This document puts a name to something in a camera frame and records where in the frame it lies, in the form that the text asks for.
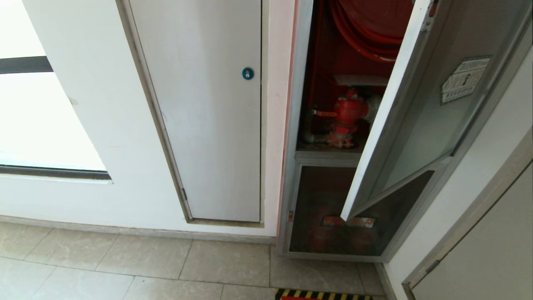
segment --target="blue keyhole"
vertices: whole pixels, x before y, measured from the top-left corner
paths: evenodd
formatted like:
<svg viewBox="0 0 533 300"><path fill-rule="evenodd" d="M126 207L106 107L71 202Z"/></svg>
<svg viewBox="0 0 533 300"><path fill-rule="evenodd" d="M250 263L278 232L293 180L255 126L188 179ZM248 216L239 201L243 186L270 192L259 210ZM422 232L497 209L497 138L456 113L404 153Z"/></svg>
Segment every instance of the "blue keyhole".
<svg viewBox="0 0 533 300"><path fill-rule="evenodd" d="M250 80L254 78L254 70L252 68L244 68L243 69L243 78L246 80Z"/></svg>

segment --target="white wall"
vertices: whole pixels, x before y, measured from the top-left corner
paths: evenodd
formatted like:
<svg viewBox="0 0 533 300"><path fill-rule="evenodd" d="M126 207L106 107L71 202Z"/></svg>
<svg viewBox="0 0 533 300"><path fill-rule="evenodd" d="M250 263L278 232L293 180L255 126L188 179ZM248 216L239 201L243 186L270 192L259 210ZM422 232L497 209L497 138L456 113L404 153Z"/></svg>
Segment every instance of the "white wall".
<svg viewBox="0 0 533 300"><path fill-rule="evenodd" d="M0 215L137 228L276 234L294 2L271 0L264 228L185 222L115 1L24 0L113 184L0 178Z"/></svg>
<svg viewBox="0 0 533 300"><path fill-rule="evenodd" d="M401 283L442 239L531 128L533 48L480 134L385 270L398 300Z"/></svg>

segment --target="open cabinet door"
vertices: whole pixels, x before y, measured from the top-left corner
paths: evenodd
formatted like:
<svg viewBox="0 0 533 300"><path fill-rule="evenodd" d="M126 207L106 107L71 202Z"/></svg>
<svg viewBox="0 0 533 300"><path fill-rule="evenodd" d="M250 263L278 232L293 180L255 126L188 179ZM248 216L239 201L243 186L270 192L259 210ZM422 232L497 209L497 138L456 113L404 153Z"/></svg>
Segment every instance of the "open cabinet door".
<svg viewBox="0 0 533 300"><path fill-rule="evenodd" d="M420 5L356 169L344 220L401 194L417 178L425 178L424 185L436 180L431 176L451 160L531 18L529 0L439 1L436 13L430 5L426 14Z"/></svg>

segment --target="door hinge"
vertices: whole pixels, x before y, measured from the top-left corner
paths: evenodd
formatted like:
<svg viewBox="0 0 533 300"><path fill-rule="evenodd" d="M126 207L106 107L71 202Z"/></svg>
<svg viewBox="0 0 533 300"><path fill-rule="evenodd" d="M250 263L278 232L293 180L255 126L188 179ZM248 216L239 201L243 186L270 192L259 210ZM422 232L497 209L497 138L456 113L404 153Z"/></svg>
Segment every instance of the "door hinge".
<svg viewBox="0 0 533 300"><path fill-rule="evenodd" d="M440 264L440 260L435 260L429 268L426 269L426 274L429 274Z"/></svg>
<svg viewBox="0 0 533 300"><path fill-rule="evenodd" d="M433 23L435 21L435 14L437 12L437 5L439 0L433 0L430 2L427 7L426 17L424 18L424 23L422 24L421 32L428 32L431 30Z"/></svg>

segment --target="white access panel door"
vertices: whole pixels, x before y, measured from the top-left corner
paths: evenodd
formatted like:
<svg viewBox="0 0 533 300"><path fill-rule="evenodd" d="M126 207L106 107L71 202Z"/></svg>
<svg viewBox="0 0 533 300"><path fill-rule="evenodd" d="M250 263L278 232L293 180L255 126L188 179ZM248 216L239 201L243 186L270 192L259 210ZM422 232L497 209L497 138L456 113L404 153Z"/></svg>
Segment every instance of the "white access panel door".
<svg viewBox="0 0 533 300"><path fill-rule="evenodd" d="M531 164L439 265L416 300L533 299Z"/></svg>
<svg viewBox="0 0 533 300"><path fill-rule="evenodd" d="M261 0L130 4L192 217L258 222Z"/></svg>

